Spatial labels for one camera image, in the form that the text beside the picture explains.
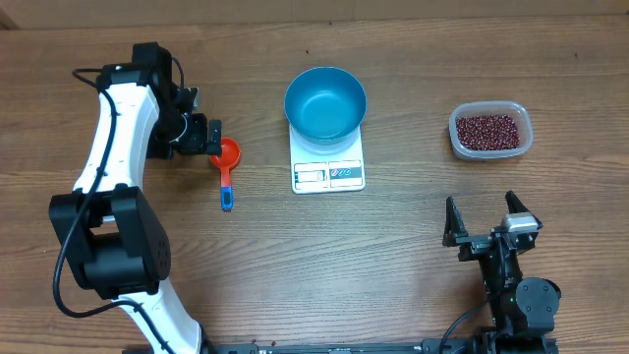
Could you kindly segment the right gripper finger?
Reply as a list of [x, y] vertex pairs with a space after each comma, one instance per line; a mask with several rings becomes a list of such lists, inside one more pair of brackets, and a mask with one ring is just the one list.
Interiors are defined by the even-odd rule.
[[467, 236], [461, 213], [458, 211], [452, 197], [445, 201], [446, 218], [443, 231], [442, 245], [444, 247], [458, 246]]
[[537, 229], [541, 229], [543, 227], [543, 223], [533, 213], [531, 213], [526, 206], [524, 206], [513, 191], [508, 191], [505, 194], [505, 201], [507, 202], [510, 214], [527, 213], [535, 221]]

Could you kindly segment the orange measuring scoop blue handle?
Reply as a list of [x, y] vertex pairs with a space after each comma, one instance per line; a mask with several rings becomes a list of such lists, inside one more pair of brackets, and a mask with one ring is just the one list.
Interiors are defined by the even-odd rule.
[[227, 137], [221, 139], [221, 148], [221, 154], [212, 155], [210, 161], [220, 171], [221, 209], [229, 212], [234, 205], [231, 171], [240, 163], [242, 152], [238, 143]]

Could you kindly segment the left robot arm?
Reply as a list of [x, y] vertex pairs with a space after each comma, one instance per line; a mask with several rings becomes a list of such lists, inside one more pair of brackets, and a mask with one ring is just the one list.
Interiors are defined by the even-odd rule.
[[135, 44], [128, 63], [95, 70], [100, 113], [86, 166], [72, 192], [49, 205], [61, 244], [52, 280], [58, 309], [79, 319], [120, 308], [150, 353], [215, 350], [171, 283], [169, 239], [143, 194], [150, 158], [228, 152], [221, 122], [198, 109], [198, 89], [173, 78], [182, 72], [156, 42]]

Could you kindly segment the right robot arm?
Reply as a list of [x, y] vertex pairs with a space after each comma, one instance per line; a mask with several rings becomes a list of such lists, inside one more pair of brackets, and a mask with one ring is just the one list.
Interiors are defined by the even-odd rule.
[[[554, 330], [561, 290], [548, 279], [524, 277], [518, 256], [536, 246], [543, 223], [514, 192], [505, 194], [508, 212], [487, 235], [468, 233], [454, 200], [445, 202], [442, 245], [457, 247], [458, 260], [479, 263], [486, 299], [461, 315], [438, 343], [440, 353], [556, 353], [546, 335]], [[491, 326], [477, 329], [469, 339], [451, 336], [456, 327], [488, 306]]]

